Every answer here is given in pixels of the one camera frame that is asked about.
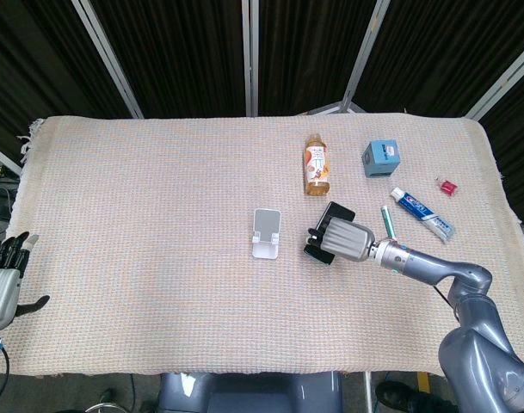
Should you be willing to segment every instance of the floor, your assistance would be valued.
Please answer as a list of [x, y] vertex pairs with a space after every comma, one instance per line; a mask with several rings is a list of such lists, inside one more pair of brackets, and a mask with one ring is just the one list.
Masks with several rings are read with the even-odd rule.
[[[7, 223], [0, 222], [0, 231]], [[136, 408], [144, 401], [157, 398], [160, 377], [134, 375], [136, 388]], [[373, 373], [373, 386], [384, 380], [386, 372]], [[416, 387], [416, 373], [390, 372], [388, 380], [401, 381]], [[132, 406], [132, 387], [129, 374], [104, 374], [85, 376], [83, 374], [63, 374], [57, 377], [11, 376], [3, 397], [0, 399], [0, 413], [52, 413], [60, 410], [85, 410], [96, 404], [100, 395], [108, 388], [115, 390], [115, 401], [123, 407]], [[342, 382], [344, 413], [367, 412], [362, 373], [350, 373], [343, 376]], [[447, 382], [439, 376], [430, 376], [432, 393], [454, 401], [453, 393]], [[107, 413], [116, 410], [105, 410]], [[373, 412], [389, 413], [385, 406], [373, 406]]]

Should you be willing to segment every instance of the blue box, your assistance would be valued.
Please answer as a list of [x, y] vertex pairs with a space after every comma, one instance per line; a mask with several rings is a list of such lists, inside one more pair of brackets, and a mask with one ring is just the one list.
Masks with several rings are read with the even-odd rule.
[[395, 140], [373, 140], [363, 153], [367, 178], [390, 176], [399, 165], [398, 144]]

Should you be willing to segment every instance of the toothpaste cap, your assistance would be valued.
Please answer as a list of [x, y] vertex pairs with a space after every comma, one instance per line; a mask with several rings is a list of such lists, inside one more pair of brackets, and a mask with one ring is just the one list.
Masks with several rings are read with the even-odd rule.
[[394, 200], [396, 200], [396, 202], [399, 202], [399, 200], [405, 196], [405, 191], [399, 188], [394, 188], [391, 192], [391, 196]]

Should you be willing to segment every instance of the black backdrop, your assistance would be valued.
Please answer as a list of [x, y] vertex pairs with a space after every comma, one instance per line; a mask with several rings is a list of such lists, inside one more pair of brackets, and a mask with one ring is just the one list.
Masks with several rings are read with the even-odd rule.
[[[93, 0], [146, 117], [244, 116], [240, 0]], [[375, 0], [260, 0], [259, 113], [338, 102]], [[524, 0], [391, 0], [354, 102], [461, 116], [524, 50]], [[0, 151], [28, 124], [129, 113], [71, 0], [0, 0]], [[524, 221], [524, 78], [482, 119]]]

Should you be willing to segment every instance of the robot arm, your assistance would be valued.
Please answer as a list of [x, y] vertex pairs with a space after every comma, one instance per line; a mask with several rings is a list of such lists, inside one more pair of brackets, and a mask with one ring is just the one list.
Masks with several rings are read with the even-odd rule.
[[[24, 232], [17, 238], [11, 237], [0, 243], [0, 331], [11, 324], [15, 317], [38, 311], [49, 300], [49, 296], [46, 295], [33, 304], [18, 304], [30, 250], [37, 240], [37, 235], [29, 237], [28, 232]], [[0, 354], [2, 351], [3, 343], [0, 336]]]
[[324, 233], [310, 231], [308, 243], [331, 254], [379, 265], [431, 286], [454, 281], [448, 301], [460, 327], [441, 342], [441, 368], [462, 412], [509, 413], [524, 410], [524, 363], [516, 356], [495, 303], [487, 297], [490, 272], [466, 262], [449, 262], [386, 239], [374, 242], [362, 225], [332, 218]]

